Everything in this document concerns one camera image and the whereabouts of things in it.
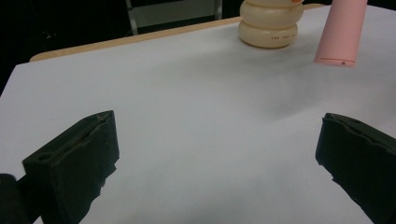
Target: white table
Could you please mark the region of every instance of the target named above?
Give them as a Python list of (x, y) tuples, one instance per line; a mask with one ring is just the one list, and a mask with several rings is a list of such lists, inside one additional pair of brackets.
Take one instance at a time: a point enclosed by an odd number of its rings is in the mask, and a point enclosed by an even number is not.
[(396, 136), (396, 13), (368, 7), (355, 68), (313, 64), (329, 7), (284, 49), (237, 24), (16, 67), (0, 98), (0, 171), (113, 109), (118, 170), (82, 223), (368, 224), (315, 160), (333, 112)]

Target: wooden table edge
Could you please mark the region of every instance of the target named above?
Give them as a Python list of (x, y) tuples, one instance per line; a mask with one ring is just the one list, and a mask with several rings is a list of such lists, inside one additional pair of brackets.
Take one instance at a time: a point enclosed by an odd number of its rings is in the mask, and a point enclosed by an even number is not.
[[(322, 5), (322, 4), (307, 4), (307, 5), (304, 5), (304, 9), (307, 10), (307, 9), (323, 7), (323, 6), (324, 5)], [(234, 18), (225, 19), (225, 20), (199, 23), (199, 24), (194, 24), (194, 25), (190, 25), (190, 26), (183, 26), (183, 27), (178, 27), (178, 28), (174, 28), (174, 29), (143, 34), (143, 35), (133, 35), (133, 36), (128, 36), (128, 37), (124, 37), (124, 38), (107, 40), (107, 41), (103, 41), (103, 42), (97, 42), (97, 43), (77, 46), (77, 47), (73, 47), (73, 48), (57, 49), (57, 50), (39, 53), (39, 54), (33, 56), (30, 59), (30, 62), (36, 62), (36, 61), (46, 60), (46, 59), (50, 59), (50, 58), (62, 57), (65, 55), (76, 54), (76, 53), (81, 53), (81, 52), (86, 52), (86, 51), (91, 51), (91, 50), (96, 50), (96, 49), (106, 49), (106, 48), (116, 47), (116, 46), (120, 46), (120, 45), (136, 43), (136, 42), (140, 42), (140, 41), (144, 41), (144, 40), (165, 37), (165, 36), (169, 36), (169, 35), (179, 35), (179, 34), (183, 34), (183, 33), (187, 33), (187, 32), (203, 30), (206, 28), (227, 25), (227, 24), (236, 23), (236, 22), (240, 22), (240, 21), (241, 21), (241, 17), (234, 17)]]

